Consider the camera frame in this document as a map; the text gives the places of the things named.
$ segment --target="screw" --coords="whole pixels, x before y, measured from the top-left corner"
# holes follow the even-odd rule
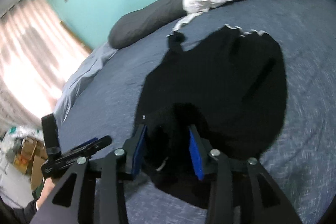
[[[122,149],[122,148],[118,148],[118,149],[114,150],[114,154],[116,156],[122,156],[123,154],[125,154],[125,150]]]
[[[84,163],[86,163],[86,157],[79,157],[77,159],[77,163],[78,164],[84,164]]]
[[[220,151],[218,149],[211,149],[210,155],[213,157],[218,157],[220,155]]]
[[[256,158],[249,158],[247,160],[247,162],[250,164],[250,165],[256,165],[258,163],[258,160]]]

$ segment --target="hand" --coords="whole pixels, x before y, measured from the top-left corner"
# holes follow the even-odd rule
[[[38,199],[38,201],[36,201],[36,206],[38,208],[41,208],[42,204],[47,199],[47,197],[51,193],[51,191],[54,189],[57,182],[58,182],[58,179],[48,178],[48,179],[45,180],[44,187],[43,187],[43,190],[41,192],[41,196]]]

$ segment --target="sleeve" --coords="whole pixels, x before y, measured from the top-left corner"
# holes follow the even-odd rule
[[[29,202],[26,208],[13,209],[14,216],[20,224],[29,224],[36,212],[37,209],[35,200]]]
[[[0,223],[29,224],[36,212],[37,209],[35,200],[28,203],[26,208],[12,209],[5,204],[0,197]]]

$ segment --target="sheer curtain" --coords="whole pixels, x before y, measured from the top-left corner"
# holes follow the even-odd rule
[[[46,0],[21,0],[0,19],[0,131],[40,128],[88,51]]]

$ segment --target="bed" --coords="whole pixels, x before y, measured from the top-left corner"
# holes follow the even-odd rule
[[[224,24],[268,32],[280,44],[288,101],[283,130],[261,163],[291,201],[304,224],[316,224],[336,194],[335,0],[245,0],[197,17],[183,27],[184,50]],[[118,50],[75,101],[59,129],[62,150],[110,135],[122,146],[132,133],[146,75],[167,51],[171,22]],[[130,223],[204,223],[206,210],[154,187],[145,174],[125,185]]]

